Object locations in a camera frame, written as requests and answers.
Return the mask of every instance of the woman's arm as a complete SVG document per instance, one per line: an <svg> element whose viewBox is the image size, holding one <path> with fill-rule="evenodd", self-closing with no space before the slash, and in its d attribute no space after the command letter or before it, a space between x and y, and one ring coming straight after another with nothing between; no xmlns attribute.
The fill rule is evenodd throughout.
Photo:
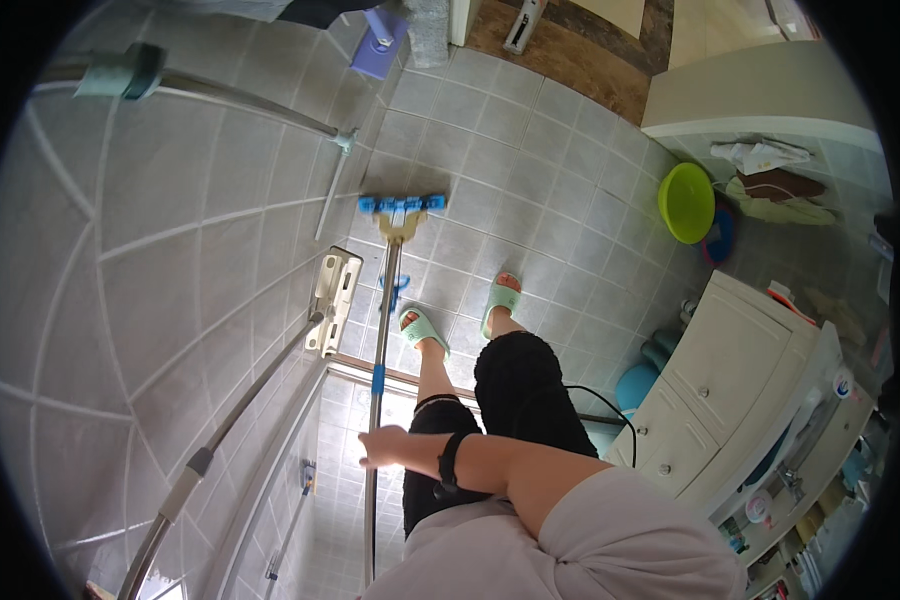
<svg viewBox="0 0 900 600"><path fill-rule="evenodd" d="M440 480L438 457L452 434L410 434L401 427L361 433L368 469L403 465ZM456 485L509 498L535 538L550 511L577 484L612 465L595 458L520 439L472 434L456 450Z"/></svg>

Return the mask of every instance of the black cable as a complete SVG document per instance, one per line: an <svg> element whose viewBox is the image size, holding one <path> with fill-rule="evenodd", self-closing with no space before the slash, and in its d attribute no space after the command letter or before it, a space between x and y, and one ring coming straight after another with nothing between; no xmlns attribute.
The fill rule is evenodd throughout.
<svg viewBox="0 0 900 600"><path fill-rule="evenodd" d="M630 466L636 469L636 428L634 427L634 424L630 422L630 419L627 418L623 413L621 413L620 409L614 406L609 400L601 396L596 391L591 390L590 388L584 387L582 385L565 385L563 387L567 390L587 390L590 394L603 401L603 404L606 404L611 409L613 409L614 413L620 415L620 419L623 419L626 422L626 426L630 428L630 434L632 434L633 436L633 460L630 461Z"/></svg>

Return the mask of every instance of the light pink shirt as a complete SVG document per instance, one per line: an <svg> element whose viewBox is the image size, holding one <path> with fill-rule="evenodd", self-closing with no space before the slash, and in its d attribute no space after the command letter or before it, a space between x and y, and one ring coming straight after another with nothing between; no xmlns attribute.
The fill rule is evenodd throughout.
<svg viewBox="0 0 900 600"><path fill-rule="evenodd" d="M717 529L615 466L556 503L535 540L491 498L431 514L363 600L742 598L747 572Z"/></svg>

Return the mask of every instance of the faucet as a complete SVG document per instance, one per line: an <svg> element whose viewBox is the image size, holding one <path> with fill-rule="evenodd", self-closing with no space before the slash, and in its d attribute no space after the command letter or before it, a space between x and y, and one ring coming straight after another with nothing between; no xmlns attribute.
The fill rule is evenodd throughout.
<svg viewBox="0 0 900 600"><path fill-rule="evenodd" d="M780 462L780 464L776 466L776 475L780 478L780 481L783 482L783 487L786 488L787 492L790 493L790 496L793 497L793 504L800 504L801 500L806 496L804 489L801 487L804 480L799 477L799 474L795 470L783 462Z"/></svg>

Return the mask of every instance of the brown towel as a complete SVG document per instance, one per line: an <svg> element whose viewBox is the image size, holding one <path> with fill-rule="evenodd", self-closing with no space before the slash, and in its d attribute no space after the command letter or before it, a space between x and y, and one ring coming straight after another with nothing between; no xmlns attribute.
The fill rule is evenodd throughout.
<svg viewBox="0 0 900 600"><path fill-rule="evenodd" d="M743 174L737 171L737 177L744 185L747 196L767 198L776 203L790 200L793 197L813 198L827 191L827 187L822 183L783 169L770 169L757 174Z"/></svg>

